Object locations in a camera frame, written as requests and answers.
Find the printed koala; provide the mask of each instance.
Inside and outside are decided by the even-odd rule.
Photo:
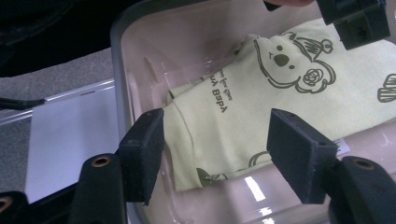
[[[395,118],[395,62],[394,44],[345,50],[323,20],[270,38],[248,35],[231,63],[164,108],[177,190],[270,164],[272,108],[299,115],[332,140]]]

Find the cream fabric bag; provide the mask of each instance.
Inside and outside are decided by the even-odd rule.
[[[332,140],[396,117],[396,47],[345,50],[333,26],[306,22],[249,35],[234,60],[164,108],[177,190],[201,188],[271,162],[271,108],[297,114]]]

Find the black fabric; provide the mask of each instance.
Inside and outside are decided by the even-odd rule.
[[[75,3],[60,20],[40,34],[13,44],[13,56],[0,66],[0,77],[34,72],[109,48],[113,21],[138,1]]]

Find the cartoon bear face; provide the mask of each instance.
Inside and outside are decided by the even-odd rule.
[[[272,38],[263,48],[254,41],[262,73],[276,88],[293,87],[301,93],[319,93],[335,81],[334,70],[318,59],[332,52],[332,41],[317,41],[285,33]]]

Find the floor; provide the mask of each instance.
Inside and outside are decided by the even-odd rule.
[[[0,77],[0,97],[34,100],[113,78],[111,50],[18,77]],[[0,192],[24,191],[31,119],[0,126]]]

